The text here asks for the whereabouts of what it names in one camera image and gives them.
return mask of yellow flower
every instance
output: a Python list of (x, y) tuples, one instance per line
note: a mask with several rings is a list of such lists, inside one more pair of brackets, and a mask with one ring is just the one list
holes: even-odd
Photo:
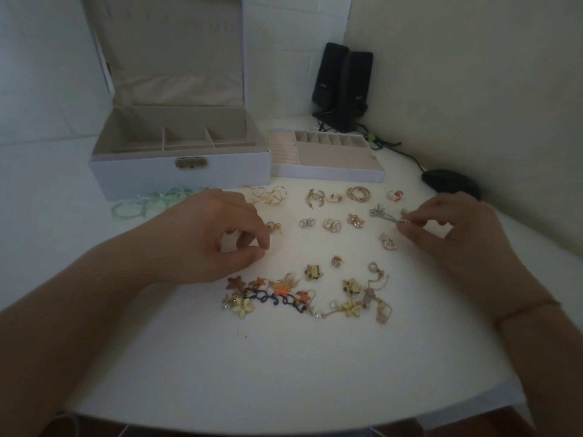
[(342, 304), (342, 311), (346, 313), (346, 317), (360, 317), (360, 307), (361, 304), (359, 302), (354, 301), (351, 299)]
[(249, 299), (235, 298), (235, 306), (233, 311), (238, 312), (239, 316), (244, 319), (247, 313), (253, 311), (253, 307), (249, 305)]

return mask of white jewelry box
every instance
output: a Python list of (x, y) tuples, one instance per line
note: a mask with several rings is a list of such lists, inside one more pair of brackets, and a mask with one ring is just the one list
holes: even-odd
[(356, 134), (273, 129), (271, 175), (330, 181), (382, 182), (385, 171)]
[(266, 185), (242, 0), (83, 0), (115, 91), (89, 165), (108, 200)]

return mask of person's left hand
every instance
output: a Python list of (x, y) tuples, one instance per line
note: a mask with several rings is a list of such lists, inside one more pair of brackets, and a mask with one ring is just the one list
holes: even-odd
[[(221, 252), (223, 236), (240, 230), (237, 250)], [(257, 238), (259, 246), (250, 246)], [(269, 231), (245, 196), (205, 190), (108, 242), (144, 283), (221, 279), (265, 256)]]

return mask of black speaker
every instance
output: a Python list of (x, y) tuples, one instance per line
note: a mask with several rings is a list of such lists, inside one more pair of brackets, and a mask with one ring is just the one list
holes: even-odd
[(324, 48), (322, 63), (312, 94), (312, 102), (324, 110), (330, 110), (336, 106), (340, 72), (348, 51), (348, 47), (336, 43), (327, 43)]
[(351, 117), (364, 116), (368, 109), (366, 100), (372, 69), (372, 52), (351, 52), (345, 58), (340, 73), (337, 110)]

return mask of hand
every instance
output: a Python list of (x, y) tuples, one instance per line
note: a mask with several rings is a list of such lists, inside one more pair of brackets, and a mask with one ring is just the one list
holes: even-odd
[[(510, 246), (496, 213), (465, 193), (441, 193), (407, 213), (398, 230), (432, 256), (472, 299), (497, 318), (549, 294)], [(444, 239), (423, 227), (453, 228)]]
[[(221, 253), (223, 235), (242, 233), (237, 250)], [(250, 246), (257, 238), (259, 246)], [(111, 240), (147, 283), (221, 279), (265, 256), (269, 232), (241, 193), (205, 190)]]

